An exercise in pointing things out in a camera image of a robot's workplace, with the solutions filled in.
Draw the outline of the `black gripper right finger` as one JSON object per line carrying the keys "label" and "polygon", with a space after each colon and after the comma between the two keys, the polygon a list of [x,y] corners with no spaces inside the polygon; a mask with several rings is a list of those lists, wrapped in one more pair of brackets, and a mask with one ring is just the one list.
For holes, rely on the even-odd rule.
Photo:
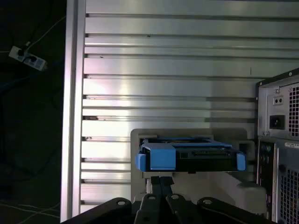
{"label": "black gripper right finger", "polygon": [[261,215],[250,213],[212,197],[199,199],[197,203],[174,194],[172,177],[160,178],[161,193],[177,224],[272,224]]}

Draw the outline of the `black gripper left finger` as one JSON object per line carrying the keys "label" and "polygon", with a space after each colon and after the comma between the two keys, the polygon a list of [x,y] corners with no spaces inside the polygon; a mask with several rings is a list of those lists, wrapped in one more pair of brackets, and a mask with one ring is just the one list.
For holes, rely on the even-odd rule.
{"label": "black gripper left finger", "polygon": [[117,197],[84,213],[72,217],[64,224],[157,224],[160,220],[162,189],[160,177],[151,177],[152,193],[141,200]]}

